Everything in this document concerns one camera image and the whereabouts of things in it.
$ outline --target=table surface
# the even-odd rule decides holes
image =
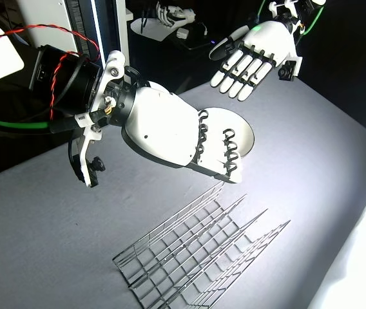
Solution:
[[[233,110],[255,132],[244,180],[220,201],[259,232],[290,224],[215,308],[306,308],[366,206],[366,129],[299,80],[270,74],[245,102],[203,85],[196,108]],[[0,174],[0,308],[138,308],[111,259],[217,183],[134,153],[109,127],[89,150],[106,172],[87,189],[66,146]]]

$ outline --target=wire rack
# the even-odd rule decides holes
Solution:
[[[145,309],[211,308],[289,223],[252,241],[217,202],[223,182],[113,258]]]

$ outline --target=metal frame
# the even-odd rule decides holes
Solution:
[[[252,241],[217,198],[223,182],[113,258],[142,308],[211,308],[289,223]]]

